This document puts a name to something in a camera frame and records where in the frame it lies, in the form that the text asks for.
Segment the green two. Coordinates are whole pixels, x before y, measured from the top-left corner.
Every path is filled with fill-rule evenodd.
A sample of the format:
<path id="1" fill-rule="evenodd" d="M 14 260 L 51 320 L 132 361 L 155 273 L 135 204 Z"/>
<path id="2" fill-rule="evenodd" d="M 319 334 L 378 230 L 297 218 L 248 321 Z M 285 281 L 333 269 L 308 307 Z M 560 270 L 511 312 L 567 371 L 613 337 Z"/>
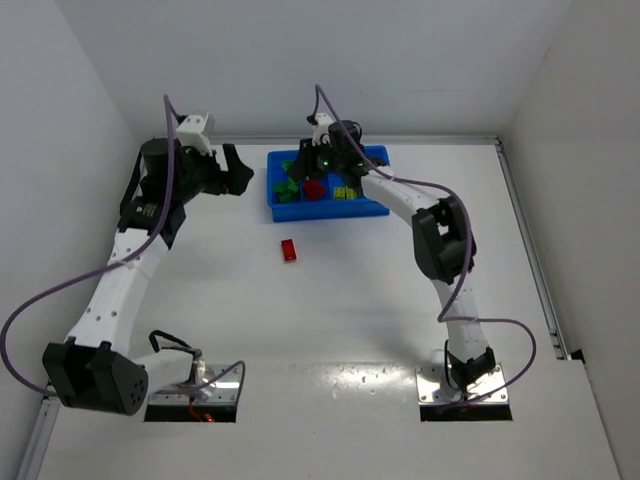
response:
<path id="1" fill-rule="evenodd" d="M 291 180 L 288 180 L 287 182 L 275 182 L 273 184 L 273 191 L 278 195 L 296 195 L 299 191 L 299 184 Z"/>

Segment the red lego brick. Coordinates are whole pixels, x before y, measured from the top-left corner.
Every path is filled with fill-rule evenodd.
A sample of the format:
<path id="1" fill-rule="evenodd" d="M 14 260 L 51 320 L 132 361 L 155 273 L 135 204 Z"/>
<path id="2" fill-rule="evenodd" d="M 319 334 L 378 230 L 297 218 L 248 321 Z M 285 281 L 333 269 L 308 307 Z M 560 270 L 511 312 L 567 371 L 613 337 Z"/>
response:
<path id="1" fill-rule="evenodd" d="M 326 192 L 326 188 L 322 185 L 322 183 L 317 181 L 305 182 L 303 185 L 303 190 L 308 202 L 322 200 Z"/>

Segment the green lego plate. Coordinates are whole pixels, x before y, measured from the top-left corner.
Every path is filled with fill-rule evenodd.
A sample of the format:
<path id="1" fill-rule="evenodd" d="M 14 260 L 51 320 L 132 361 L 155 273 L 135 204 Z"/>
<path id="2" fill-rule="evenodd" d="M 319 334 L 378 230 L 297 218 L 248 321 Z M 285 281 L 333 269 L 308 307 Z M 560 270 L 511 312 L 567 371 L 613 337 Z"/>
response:
<path id="1" fill-rule="evenodd" d="M 278 195 L 278 202 L 280 204 L 294 203 L 296 200 L 296 196 L 290 192 L 280 193 Z"/>

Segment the small lime lego brick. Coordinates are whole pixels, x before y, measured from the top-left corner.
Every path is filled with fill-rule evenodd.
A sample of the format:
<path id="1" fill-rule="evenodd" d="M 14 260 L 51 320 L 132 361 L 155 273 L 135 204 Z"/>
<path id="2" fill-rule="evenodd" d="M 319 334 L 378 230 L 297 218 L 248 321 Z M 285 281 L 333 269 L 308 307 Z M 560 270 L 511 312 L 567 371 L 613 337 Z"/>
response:
<path id="1" fill-rule="evenodd" d="M 346 199 L 346 193 L 345 193 L 345 189 L 342 187 L 336 187 L 333 189 L 333 199 L 334 200 L 345 200 Z"/>

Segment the lime two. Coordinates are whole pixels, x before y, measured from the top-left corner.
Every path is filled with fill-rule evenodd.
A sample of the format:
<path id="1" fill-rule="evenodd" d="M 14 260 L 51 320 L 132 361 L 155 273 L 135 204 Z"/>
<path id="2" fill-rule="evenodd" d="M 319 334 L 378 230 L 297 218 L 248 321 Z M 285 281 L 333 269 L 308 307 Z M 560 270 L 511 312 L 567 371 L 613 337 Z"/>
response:
<path id="1" fill-rule="evenodd" d="M 344 192 L 345 192 L 345 198 L 347 200 L 355 200 L 360 197 L 359 192 L 356 189 L 351 187 L 345 187 Z"/>

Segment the red two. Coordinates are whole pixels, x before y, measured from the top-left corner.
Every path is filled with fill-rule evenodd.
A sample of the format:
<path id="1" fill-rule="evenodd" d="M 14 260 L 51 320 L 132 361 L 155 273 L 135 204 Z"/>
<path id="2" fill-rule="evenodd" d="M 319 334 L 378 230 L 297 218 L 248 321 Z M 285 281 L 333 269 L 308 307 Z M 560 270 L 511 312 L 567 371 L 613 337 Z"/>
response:
<path id="1" fill-rule="evenodd" d="M 281 250 L 282 250 L 283 259 L 285 262 L 295 262 L 297 260 L 295 244 L 292 239 L 282 240 Z"/>

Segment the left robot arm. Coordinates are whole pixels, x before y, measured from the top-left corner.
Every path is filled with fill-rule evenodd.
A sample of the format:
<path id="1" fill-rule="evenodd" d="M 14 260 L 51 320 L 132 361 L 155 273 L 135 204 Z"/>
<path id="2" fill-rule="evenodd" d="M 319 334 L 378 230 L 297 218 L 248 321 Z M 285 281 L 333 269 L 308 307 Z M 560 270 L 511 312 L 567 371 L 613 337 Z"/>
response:
<path id="1" fill-rule="evenodd" d="M 62 343 L 47 345 L 42 362 L 60 402 L 70 408 L 132 416 L 149 396 L 183 395 L 203 400 L 220 374 L 204 375 L 199 349 L 160 330 L 149 335 L 152 353 L 129 356 L 131 334 L 150 280 L 170 251 L 197 195 L 242 195 L 254 176 L 235 145 L 222 146 L 226 164 L 180 142 L 146 141 L 120 202 L 109 261 L 80 320 Z"/>

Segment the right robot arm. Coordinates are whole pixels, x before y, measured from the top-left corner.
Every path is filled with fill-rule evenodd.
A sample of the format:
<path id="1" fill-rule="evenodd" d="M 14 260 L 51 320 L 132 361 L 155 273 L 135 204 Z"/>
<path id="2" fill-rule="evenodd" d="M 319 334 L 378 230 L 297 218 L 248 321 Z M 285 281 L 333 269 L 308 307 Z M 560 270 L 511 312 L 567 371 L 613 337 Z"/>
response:
<path id="1" fill-rule="evenodd" d="M 412 232 L 414 259 L 436 289 L 447 328 L 444 377 L 460 399 L 496 366 L 478 318 L 473 292 L 464 286 L 473 268 L 475 241 L 461 202 L 452 194 L 438 198 L 397 177 L 385 162 L 366 156 L 362 130 L 353 121 L 337 122 L 326 113 L 307 117 L 312 134 L 300 141 L 287 174 L 295 181 L 329 174 L 401 218 Z"/>

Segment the blue plastic sorting bin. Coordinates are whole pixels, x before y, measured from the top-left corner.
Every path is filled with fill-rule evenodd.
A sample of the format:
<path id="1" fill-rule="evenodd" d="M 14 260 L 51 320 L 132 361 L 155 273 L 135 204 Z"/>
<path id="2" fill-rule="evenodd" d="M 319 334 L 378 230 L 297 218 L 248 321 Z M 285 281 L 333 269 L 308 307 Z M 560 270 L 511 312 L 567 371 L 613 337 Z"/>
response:
<path id="1" fill-rule="evenodd" d="M 341 177 L 337 174 L 329 174 L 319 180 L 310 180 L 321 182 L 326 188 L 325 195 L 322 200 L 308 202 L 303 190 L 305 182 L 296 182 L 299 184 L 299 191 L 295 195 L 297 200 L 294 203 L 280 204 L 278 202 L 278 194 L 273 191 L 275 182 L 293 181 L 283 171 L 281 164 L 284 161 L 295 161 L 297 150 L 279 150 L 271 151 L 267 154 L 267 204 L 271 210 L 272 220 L 276 223 L 303 221 L 303 220 L 324 220 L 334 218 L 351 218 L 351 217 L 373 217 L 387 216 L 390 210 L 383 205 L 369 200 L 363 196 L 355 200 L 334 200 L 333 189 L 336 187 L 347 187 Z"/>

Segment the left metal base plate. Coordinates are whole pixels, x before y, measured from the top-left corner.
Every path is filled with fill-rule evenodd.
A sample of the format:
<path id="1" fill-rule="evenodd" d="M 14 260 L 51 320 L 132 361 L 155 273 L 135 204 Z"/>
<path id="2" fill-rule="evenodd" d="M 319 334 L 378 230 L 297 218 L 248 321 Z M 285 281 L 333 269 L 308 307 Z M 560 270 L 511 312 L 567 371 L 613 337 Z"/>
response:
<path id="1" fill-rule="evenodd" d="M 242 379 L 241 366 L 206 364 L 197 368 L 196 381 L 206 383 L 197 392 L 154 394 L 148 404 L 154 406 L 187 406 L 193 401 L 198 406 L 233 406 L 237 399 Z"/>

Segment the metal base plate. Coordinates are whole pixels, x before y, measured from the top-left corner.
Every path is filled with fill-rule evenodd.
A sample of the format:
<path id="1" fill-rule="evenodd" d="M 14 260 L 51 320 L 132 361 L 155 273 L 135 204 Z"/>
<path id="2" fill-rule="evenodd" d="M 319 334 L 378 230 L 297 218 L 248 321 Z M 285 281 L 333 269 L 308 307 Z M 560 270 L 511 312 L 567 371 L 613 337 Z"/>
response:
<path id="1" fill-rule="evenodd" d="M 462 399 L 460 392 L 446 383 L 444 369 L 440 364 L 417 366 L 415 373 L 420 405 L 440 406 Z M 492 371 L 467 386 L 468 399 L 486 394 L 479 401 L 481 405 L 506 405 L 509 403 L 509 394 L 504 384 L 502 365 L 498 364 Z"/>
<path id="2" fill-rule="evenodd" d="M 242 379 L 241 366 L 206 364 L 197 368 L 196 381 L 206 383 L 197 392 L 154 394 L 148 404 L 154 406 L 187 406 L 193 401 L 198 406 L 233 406 L 237 399 Z"/>

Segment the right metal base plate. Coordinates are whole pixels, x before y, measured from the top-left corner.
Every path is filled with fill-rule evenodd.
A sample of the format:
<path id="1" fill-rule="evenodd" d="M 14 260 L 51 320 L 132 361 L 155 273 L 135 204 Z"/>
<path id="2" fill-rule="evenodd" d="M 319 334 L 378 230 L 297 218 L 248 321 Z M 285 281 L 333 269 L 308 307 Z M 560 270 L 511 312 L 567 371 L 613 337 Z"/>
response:
<path id="1" fill-rule="evenodd" d="M 440 364 L 417 366 L 415 373 L 420 405 L 440 406 L 462 399 L 460 392 L 446 383 L 444 369 Z M 509 403 L 509 394 L 504 384 L 502 365 L 498 364 L 492 371 L 467 386 L 468 399 L 486 394 L 479 401 L 481 405 L 506 405 Z"/>

